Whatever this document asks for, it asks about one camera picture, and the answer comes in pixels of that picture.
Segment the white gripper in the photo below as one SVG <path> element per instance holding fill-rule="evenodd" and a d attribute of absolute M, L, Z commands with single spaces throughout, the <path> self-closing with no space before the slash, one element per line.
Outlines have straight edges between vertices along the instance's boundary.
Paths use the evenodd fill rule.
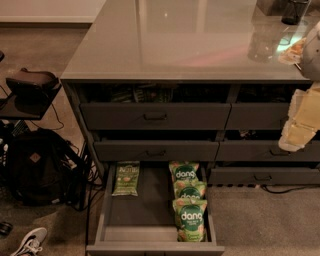
<path fill-rule="evenodd" d="M 278 146 L 284 151 L 296 152 L 303 149 L 320 129 L 320 82 L 314 82 L 306 91 L 295 90 L 288 115 L 296 123 L 285 123 Z"/>

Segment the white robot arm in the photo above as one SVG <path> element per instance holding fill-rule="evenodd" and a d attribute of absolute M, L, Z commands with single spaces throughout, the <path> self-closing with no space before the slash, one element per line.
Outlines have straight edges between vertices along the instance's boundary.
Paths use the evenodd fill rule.
<path fill-rule="evenodd" d="M 278 141 L 282 150 L 296 152 L 320 130 L 320 22 L 306 37 L 284 50 L 278 61 L 295 65 L 303 77 L 312 81 L 309 89 L 296 89 L 292 95 L 288 120 Z"/>

